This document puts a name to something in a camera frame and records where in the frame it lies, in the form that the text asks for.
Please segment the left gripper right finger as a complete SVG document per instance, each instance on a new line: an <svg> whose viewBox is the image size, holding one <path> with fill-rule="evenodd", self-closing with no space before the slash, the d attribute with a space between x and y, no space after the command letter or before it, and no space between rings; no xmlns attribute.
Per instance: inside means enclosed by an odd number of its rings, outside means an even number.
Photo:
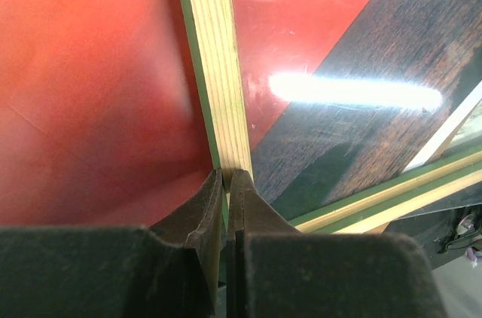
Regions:
<svg viewBox="0 0 482 318"><path fill-rule="evenodd" d="M427 258L403 234L304 234L258 194L230 183L230 317L445 317Z"/></svg>

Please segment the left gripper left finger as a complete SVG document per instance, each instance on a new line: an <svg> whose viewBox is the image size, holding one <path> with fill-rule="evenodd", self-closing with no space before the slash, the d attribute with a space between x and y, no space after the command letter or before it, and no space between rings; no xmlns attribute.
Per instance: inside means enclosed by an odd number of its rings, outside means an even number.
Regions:
<svg viewBox="0 0 482 318"><path fill-rule="evenodd" d="M4 226L3 317L208 317L215 312L222 175L158 223Z"/></svg>

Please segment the sunset photo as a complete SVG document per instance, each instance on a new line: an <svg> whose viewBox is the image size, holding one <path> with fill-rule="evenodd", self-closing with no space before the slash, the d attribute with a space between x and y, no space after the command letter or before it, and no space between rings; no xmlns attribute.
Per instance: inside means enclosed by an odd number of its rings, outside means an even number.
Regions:
<svg viewBox="0 0 482 318"><path fill-rule="evenodd" d="M180 0L1 0L3 225L149 225L212 168Z"/></svg>

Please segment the green wooden picture frame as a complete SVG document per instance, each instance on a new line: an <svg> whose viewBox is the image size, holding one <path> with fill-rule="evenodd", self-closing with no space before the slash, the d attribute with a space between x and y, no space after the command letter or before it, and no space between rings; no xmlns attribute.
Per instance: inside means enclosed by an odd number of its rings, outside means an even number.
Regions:
<svg viewBox="0 0 482 318"><path fill-rule="evenodd" d="M247 137L232 0L182 0L182 5L214 165L229 192L235 171L245 170L261 196ZM420 167L295 219L279 214L304 234L359 235L480 181L481 149L472 148L438 162L430 158Z"/></svg>

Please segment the clear acrylic sheet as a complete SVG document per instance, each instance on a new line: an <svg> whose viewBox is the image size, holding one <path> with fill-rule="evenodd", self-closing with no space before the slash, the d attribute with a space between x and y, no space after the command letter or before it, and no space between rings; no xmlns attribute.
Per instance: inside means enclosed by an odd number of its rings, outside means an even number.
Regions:
<svg viewBox="0 0 482 318"><path fill-rule="evenodd" d="M233 0L255 186L285 219L425 164L481 98L481 0Z"/></svg>

